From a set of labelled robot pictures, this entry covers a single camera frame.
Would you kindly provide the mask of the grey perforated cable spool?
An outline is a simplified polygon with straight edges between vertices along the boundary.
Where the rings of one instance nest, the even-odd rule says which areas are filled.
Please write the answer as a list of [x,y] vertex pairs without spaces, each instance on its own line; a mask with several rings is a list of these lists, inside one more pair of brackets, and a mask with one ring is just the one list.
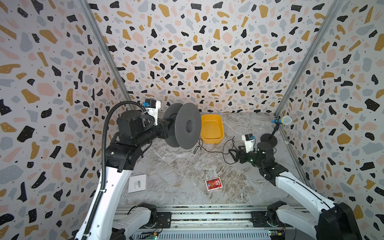
[[202,120],[198,107],[193,103],[175,103],[168,107],[164,119],[172,121],[166,143],[173,148],[191,149],[198,142]]

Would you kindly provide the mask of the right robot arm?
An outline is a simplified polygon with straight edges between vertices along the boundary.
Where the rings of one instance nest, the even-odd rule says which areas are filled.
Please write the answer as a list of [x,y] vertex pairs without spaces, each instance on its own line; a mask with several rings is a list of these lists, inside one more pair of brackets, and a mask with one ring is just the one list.
[[252,142],[229,149],[235,162],[250,163],[265,180],[285,191],[307,211],[298,211],[283,201],[267,207],[266,220],[271,227],[288,224],[316,240],[360,240],[362,238],[353,210],[335,203],[302,183],[287,168],[275,162],[274,148]]

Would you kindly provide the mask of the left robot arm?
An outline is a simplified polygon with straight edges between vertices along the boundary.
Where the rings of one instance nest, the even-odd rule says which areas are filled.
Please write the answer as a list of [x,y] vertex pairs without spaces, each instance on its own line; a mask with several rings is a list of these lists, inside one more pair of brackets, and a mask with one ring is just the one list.
[[[113,113],[123,105],[134,105],[117,119],[119,131],[107,144],[109,123]],[[76,240],[127,240],[141,227],[158,226],[157,209],[141,203],[133,207],[119,222],[114,222],[118,203],[137,160],[157,138],[166,139],[171,120],[158,119],[160,101],[146,99],[143,104],[123,101],[116,104],[105,120],[102,132],[102,168],[97,192]]]

